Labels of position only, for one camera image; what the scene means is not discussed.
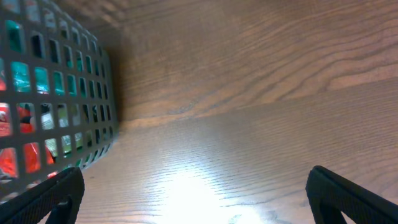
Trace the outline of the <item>green Nescafe coffee bag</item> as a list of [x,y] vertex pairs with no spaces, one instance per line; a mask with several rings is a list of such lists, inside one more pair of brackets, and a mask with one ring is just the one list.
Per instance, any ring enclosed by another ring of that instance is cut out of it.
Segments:
[[[59,31],[62,38],[72,40],[75,45],[83,45],[87,49],[96,50],[95,42],[89,42],[85,34],[70,27],[66,21],[58,24],[50,21],[46,24],[50,32]],[[49,58],[52,63],[63,65],[70,70],[76,69],[80,73],[98,74],[98,62],[90,56],[83,55],[79,50],[73,50],[69,45],[60,45],[55,39],[44,40],[42,34],[33,31],[30,36],[32,55],[35,58]],[[58,70],[49,70],[43,66],[29,66],[24,62],[11,62],[13,86],[18,93],[37,93],[39,95],[57,95],[83,98],[102,97],[101,90],[95,90],[95,82],[73,74],[62,73]],[[16,104],[19,128],[22,134],[32,134],[40,126],[46,133],[57,129],[67,128],[69,125],[79,126],[81,119],[90,119],[88,105],[65,103],[42,103],[35,110],[32,103]],[[60,157],[69,157],[73,151],[82,151],[85,147],[91,148],[94,140],[91,131],[63,135],[60,138],[62,147],[57,147],[55,138],[44,141],[46,163],[53,165]]]

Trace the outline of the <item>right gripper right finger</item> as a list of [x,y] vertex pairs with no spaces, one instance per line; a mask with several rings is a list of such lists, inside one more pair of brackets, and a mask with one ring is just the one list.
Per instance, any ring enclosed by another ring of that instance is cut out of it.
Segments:
[[306,193],[315,223],[397,223],[397,205],[322,167],[308,175]]

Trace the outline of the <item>grey plastic basket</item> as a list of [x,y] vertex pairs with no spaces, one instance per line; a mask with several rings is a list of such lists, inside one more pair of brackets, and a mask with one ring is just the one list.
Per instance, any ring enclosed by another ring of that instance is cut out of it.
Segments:
[[[95,42],[96,50],[75,45],[72,40],[62,38],[59,31],[50,32],[47,29],[48,22],[58,24],[61,20],[78,29],[80,34],[87,35],[89,42]],[[55,39],[60,45],[69,45],[73,50],[97,60],[99,73],[80,73],[76,69],[70,70],[52,63],[49,58],[35,58],[30,43],[33,31],[42,34],[44,40]],[[101,90],[103,96],[83,98],[18,93],[13,86],[10,66],[15,61],[93,80],[96,83],[95,90]],[[39,126],[32,134],[22,134],[16,112],[16,104],[22,102],[32,103],[35,110],[45,102],[88,105],[90,119],[87,121],[82,118],[79,126],[69,125],[47,133]],[[69,157],[60,157],[51,166],[46,163],[45,139],[55,138],[60,149],[63,135],[73,136],[87,131],[93,135],[91,148],[73,151]],[[53,1],[1,0],[1,202],[6,203],[69,167],[89,168],[107,155],[117,135],[118,121],[109,57],[98,39]]]

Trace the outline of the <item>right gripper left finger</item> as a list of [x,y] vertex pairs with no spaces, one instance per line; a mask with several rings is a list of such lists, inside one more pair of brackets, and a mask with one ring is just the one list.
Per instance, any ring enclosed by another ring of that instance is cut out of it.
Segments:
[[67,168],[1,205],[1,223],[75,223],[84,196],[81,169]]

